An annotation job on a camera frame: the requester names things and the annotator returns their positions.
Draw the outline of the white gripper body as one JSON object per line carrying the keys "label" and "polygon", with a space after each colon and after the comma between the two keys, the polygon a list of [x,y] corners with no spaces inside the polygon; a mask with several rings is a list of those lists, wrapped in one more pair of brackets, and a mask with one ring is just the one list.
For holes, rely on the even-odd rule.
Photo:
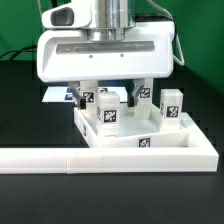
{"label": "white gripper body", "polygon": [[140,22],[122,41],[92,42],[83,30],[49,30],[37,48],[37,73],[48,83],[163,78],[173,71],[175,26]]}

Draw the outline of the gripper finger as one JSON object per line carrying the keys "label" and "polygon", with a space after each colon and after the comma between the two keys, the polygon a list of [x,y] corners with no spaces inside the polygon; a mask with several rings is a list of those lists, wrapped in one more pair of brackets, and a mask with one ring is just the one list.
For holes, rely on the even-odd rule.
{"label": "gripper finger", "polygon": [[144,79],[134,79],[133,80],[134,89],[128,95],[127,98],[127,106],[128,107],[135,107],[138,104],[138,96],[140,95],[143,87],[145,85]]}
{"label": "gripper finger", "polygon": [[80,86],[78,82],[70,82],[69,89],[73,97],[77,100],[77,107],[79,109],[86,108],[86,98],[81,95]]}

